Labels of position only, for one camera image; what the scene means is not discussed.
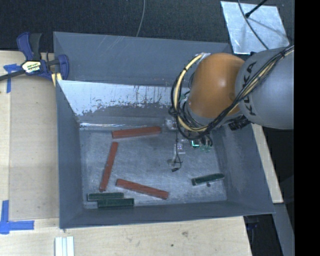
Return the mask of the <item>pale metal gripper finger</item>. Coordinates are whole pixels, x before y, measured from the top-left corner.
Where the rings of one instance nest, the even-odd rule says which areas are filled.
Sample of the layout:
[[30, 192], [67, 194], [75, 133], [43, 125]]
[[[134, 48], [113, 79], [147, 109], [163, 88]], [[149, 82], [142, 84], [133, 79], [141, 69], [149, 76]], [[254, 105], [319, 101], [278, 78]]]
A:
[[164, 123], [169, 131], [176, 131], [177, 130], [177, 122], [174, 118], [168, 117], [165, 119]]
[[182, 142], [176, 142], [173, 146], [172, 156], [167, 160], [169, 166], [177, 166], [183, 163], [186, 151]]

